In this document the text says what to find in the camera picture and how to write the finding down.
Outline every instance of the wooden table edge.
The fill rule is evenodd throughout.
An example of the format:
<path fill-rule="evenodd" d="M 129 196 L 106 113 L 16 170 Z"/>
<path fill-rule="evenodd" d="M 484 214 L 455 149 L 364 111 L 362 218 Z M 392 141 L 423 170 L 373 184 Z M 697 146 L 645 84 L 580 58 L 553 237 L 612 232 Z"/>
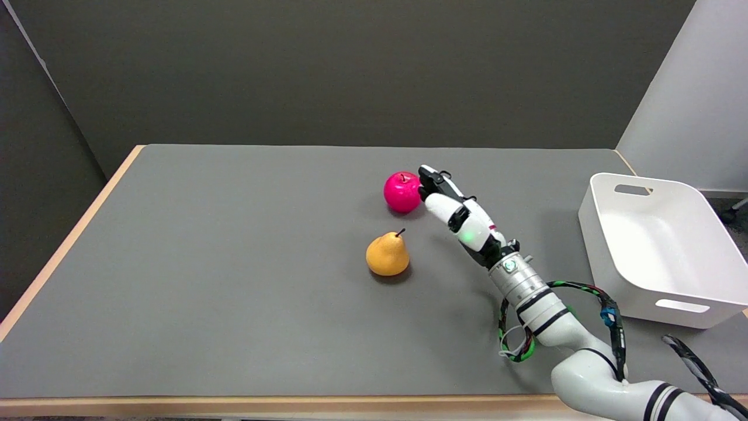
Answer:
<path fill-rule="evenodd" d="M 122 176 L 130 165 L 132 165 L 132 162 L 136 157 L 138 157 L 138 154 L 141 153 L 143 148 L 145 148 L 145 145 L 138 145 L 132 149 L 127 158 L 122 162 L 122 165 L 120 165 L 120 168 L 111 176 L 109 182 L 107 182 L 96 199 L 94 199 L 93 203 L 91 203 L 91 206 L 88 207 L 81 219 L 76 223 L 76 226 L 73 227 L 73 230 L 70 231 L 67 237 L 65 237 L 65 240 L 63 240 L 62 244 L 57 248 L 55 254 L 52 255 L 37 277 L 34 278 L 34 281 L 23 293 L 21 298 L 18 300 L 18 303 L 16 303 L 7 316 L 5 316 L 5 319 L 0 323 L 0 343 L 2 343 L 3 339 L 8 335 L 10 329 L 13 328 L 14 324 L 16 324 L 26 308 L 28 308 L 29 304 L 31 304 L 34 297 L 37 296 L 39 290 L 41 290 L 47 279 L 52 275 L 52 272 L 57 269 L 57 266 L 60 264 L 67 252 L 70 251 L 70 247 L 72 247 L 76 240 L 78 240 L 78 237 L 80 237 L 88 223 L 93 219 L 94 215 L 96 215 L 96 212 L 99 210 L 101 205 L 104 204 L 106 198 L 109 197 L 109 193 L 111 193 L 114 187 L 117 186 L 117 183 L 120 182 Z"/>
<path fill-rule="evenodd" d="M 707 395 L 697 395 L 708 401 Z M 748 405 L 748 395 L 733 395 Z M 0 417 L 175 414 L 574 412 L 555 395 L 271 396 L 0 399 Z"/>

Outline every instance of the white plastic bin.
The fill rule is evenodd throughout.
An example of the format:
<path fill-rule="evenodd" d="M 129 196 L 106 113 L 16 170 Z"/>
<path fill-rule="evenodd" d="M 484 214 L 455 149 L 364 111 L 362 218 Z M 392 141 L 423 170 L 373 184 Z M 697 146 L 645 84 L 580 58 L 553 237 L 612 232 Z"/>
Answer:
<path fill-rule="evenodd" d="M 748 307 L 748 265 L 693 187 L 596 174 L 579 222 L 595 285 L 623 315 L 705 329 Z"/>

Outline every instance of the fake fruit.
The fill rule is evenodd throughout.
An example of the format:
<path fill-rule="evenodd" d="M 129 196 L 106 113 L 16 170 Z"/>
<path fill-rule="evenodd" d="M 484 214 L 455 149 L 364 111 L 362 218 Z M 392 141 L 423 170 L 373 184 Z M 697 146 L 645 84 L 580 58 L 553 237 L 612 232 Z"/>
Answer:
<path fill-rule="evenodd" d="M 412 172 L 400 171 L 384 182 L 384 200 L 393 211 L 408 213 L 420 204 L 420 180 Z"/>
<path fill-rule="evenodd" d="M 377 237 L 367 248 L 367 264 L 377 275 L 395 276 L 402 273 L 411 261 L 405 240 L 400 232 L 388 232 Z"/>

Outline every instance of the red apple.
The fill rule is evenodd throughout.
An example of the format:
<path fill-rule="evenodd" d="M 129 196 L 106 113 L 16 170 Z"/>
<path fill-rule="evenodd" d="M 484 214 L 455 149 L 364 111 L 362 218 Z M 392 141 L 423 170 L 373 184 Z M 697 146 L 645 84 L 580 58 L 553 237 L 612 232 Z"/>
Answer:
<path fill-rule="evenodd" d="M 420 204 L 419 186 L 417 175 L 407 171 L 396 172 L 384 182 L 384 200 L 394 211 L 408 213 Z"/>

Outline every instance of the bin handle hole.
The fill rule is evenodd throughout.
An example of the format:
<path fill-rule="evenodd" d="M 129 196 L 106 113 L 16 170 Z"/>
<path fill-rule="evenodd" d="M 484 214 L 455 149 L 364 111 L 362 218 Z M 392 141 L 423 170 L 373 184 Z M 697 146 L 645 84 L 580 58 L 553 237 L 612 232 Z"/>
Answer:
<path fill-rule="evenodd" d="M 635 196 L 649 196 L 652 194 L 652 189 L 641 186 L 629 186 L 628 184 L 619 184 L 613 191 Z"/>
<path fill-rule="evenodd" d="M 682 301 L 673 300 L 659 300 L 654 303 L 658 307 L 666 307 L 668 309 L 683 310 L 685 312 L 692 313 L 703 313 L 709 310 L 709 306 L 702 306 L 701 304 L 683 303 Z"/>

